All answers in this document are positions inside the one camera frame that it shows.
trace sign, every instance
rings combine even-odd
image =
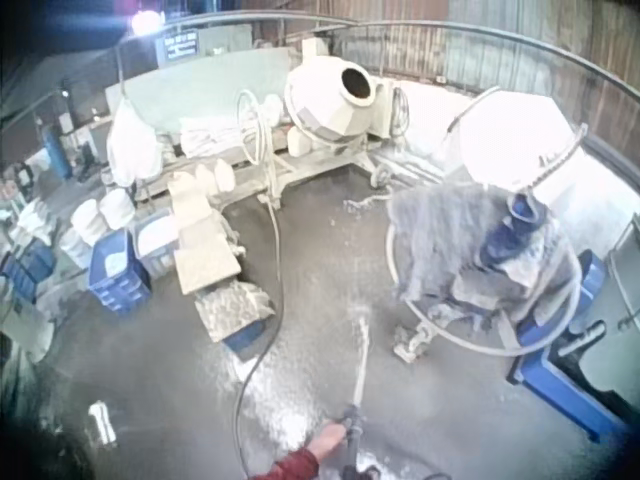
[[[198,54],[198,31],[187,30],[164,37],[167,60],[179,60]]]

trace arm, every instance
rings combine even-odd
[[[320,462],[327,458],[344,439],[346,429],[339,423],[324,427],[307,448],[290,453],[276,462],[266,475],[251,480],[311,480],[318,476]]]

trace black hose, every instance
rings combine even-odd
[[[242,409],[242,401],[244,400],[245,392],[247,391],[247,386],[249,382],[251,382],[251,377],[256,372],[264,357],[267,356],[267,353],[271,350],[271,347],[275,343],[278,334],[280,333],[280,327],[282,326],[282,319],[284,317],[284,283],[282,281],[282,261],[281,261],[281,249],[280,249],[280,226],[278,225],[278,219],[276,218],[275,211],[273,210],[273,206],[271,202],[267,200],[267,206],[269,208],[269,216],[271,217],[271,223],[273,224],[273,235],[275,239],[275,249],[276,249],[276,279],[278,283],[278,301],[275,302],[275,317],[274,321],[276,322],[276,327],[273,332],[273,335],[269,339],[266,347],[262,351],[262,353],[258,356],[256,363],[253,365],[247,378],[244,379],[240,390],[238,391],[238,396],[236,397],[235,407],[233,409],[233,441],[236,449],[236,455],[238,457],[238,461],[242,466],[242,471],[246,478],[249,478],[249,467],[247,466],[247,461],[244,457],[244,452],[242,451],[242,444],[240,443],[240,433],[238,430],[238,421],[240,419],[240,410]]]

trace plastic bag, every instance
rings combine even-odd
[[[163,145],[156,131],[136,113],[124,97],[113,118],[107,139],[107,156],[113,180],[129,187],[136,180],[151,180],[162,173]]]

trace white panel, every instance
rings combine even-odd
[[[243,89],[259,101],[283,95],[290,70],[289,50],[270,48],[232,52],[184,62],[126,81],[125,91],[140,116],[155,128],[180,130],[180,118],[230,115]],[[105,90],[111,112],[120,102],[119,85]]]

